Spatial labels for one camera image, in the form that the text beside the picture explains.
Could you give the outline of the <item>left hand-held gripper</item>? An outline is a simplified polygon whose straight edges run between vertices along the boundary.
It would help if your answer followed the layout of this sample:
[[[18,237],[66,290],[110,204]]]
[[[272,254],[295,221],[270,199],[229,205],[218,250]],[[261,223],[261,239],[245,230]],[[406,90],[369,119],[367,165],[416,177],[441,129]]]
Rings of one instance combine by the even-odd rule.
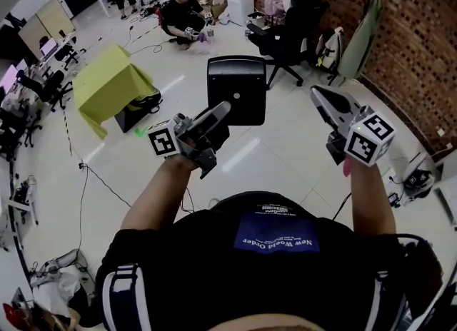
[[[147,138],[156,156],[183,156],[201,169],[204,178],[216,167],[216,152],[229,137],[225,117],[230,110],[231,104],[223,101],[195,118],[178,113],[150,127]]]

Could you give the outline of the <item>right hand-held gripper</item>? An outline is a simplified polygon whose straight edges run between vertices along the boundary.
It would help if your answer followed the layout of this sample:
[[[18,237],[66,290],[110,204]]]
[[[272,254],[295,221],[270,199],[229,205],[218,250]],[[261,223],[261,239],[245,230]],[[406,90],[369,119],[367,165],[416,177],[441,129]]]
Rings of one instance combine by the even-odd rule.
[[[312,86],[310,96],[324,122],[333,129],[326,148],[336,164],[352,157],[373,166],[387,153],[395,128],[380,111],[361,107],[352,95],[329,86]]]

